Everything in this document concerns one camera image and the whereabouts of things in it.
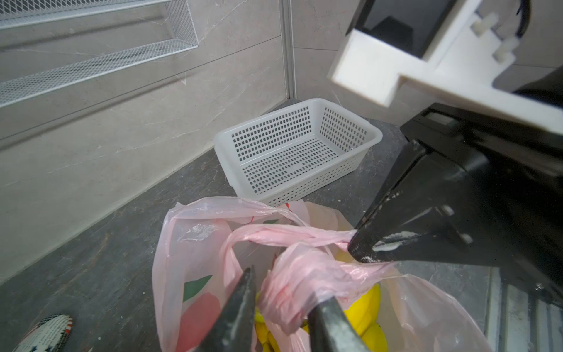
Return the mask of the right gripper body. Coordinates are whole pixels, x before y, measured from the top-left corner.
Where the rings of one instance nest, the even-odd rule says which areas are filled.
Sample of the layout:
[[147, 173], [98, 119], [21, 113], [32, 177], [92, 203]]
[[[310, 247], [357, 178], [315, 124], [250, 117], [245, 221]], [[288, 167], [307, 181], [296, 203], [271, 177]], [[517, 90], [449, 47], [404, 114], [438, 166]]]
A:
[[434, 104], [401, 127], [440, 153], [469, 148], [488, 160], [482, 181], [494, 249], [514, 286], [562, 304], [562, 138], [553, 133]]

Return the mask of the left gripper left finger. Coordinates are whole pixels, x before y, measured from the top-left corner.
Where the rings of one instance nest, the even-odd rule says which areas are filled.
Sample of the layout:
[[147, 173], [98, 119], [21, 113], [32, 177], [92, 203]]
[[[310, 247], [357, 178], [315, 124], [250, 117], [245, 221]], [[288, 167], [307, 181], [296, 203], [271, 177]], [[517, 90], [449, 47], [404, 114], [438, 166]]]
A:
[[194, 351], [250, 351], [253, 343], [256, 275], [244, 270], [218, 319]]

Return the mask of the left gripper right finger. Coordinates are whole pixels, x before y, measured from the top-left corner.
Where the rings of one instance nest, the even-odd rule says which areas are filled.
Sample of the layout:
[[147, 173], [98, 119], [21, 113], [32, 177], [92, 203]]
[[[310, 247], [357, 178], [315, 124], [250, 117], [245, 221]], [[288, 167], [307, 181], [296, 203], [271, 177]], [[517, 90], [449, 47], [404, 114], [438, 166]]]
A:
[[369, 351], [334, 297], [318, 304], [309, 313], [308, 322], [313, 352]]

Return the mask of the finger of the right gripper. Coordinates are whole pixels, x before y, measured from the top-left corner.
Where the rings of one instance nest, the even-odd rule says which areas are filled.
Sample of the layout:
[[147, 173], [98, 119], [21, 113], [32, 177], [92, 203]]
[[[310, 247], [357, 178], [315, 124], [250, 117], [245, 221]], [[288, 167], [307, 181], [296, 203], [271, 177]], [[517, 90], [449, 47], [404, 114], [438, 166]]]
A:
[[495, 266], [493, 216], [481, 190], [488, 160], [462, 147], [443, 154], [407, 143], [348, 245], [359, 262]]

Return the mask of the bright yellow banana bunch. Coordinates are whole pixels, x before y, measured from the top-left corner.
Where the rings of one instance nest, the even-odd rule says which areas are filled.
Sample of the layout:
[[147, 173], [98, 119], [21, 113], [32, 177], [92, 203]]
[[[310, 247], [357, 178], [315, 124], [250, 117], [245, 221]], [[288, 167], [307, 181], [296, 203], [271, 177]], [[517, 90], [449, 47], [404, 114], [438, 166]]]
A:
[[[389, 350], [385, 334], [376, 322], [380, 305], [381, 287], [379, 284], [375, 284], [345, 311], [350, 325], [370, 351]], [[268, 330], [265, 319], [258, 308], [255, 309], [255, 331], [263, 351], [280, 352], [278, 343]]]

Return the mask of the plain pink plastic bag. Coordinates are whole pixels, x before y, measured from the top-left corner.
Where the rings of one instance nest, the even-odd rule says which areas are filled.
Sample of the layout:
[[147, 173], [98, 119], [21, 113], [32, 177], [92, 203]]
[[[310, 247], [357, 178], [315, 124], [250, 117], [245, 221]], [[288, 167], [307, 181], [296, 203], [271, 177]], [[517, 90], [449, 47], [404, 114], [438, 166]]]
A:
[[489, 351], [460, 303], [390, 263], [347, 257], [354, 229], [337, 210], [311, 202], [277, 208], [238, 197], [178, 204], [164, 218], [152, 266], [163, 351], [192, 351], [216, 322], [245, 268], [257, 273], [257, 308], [279, 351], [309, 350], [303, 329], [315, 305], [337, 299], [367, 314], [390, 351]]

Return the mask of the white plastic basket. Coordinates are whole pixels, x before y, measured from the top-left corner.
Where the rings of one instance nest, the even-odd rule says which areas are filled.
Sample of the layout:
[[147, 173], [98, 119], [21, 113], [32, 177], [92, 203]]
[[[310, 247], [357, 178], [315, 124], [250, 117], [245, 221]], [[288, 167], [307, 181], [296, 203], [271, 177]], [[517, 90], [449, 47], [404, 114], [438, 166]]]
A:
[[214, 149], [238, 197], [277, 207], [355, 171], [382, 139], [363, 117], [315, 98], [217, 133]]

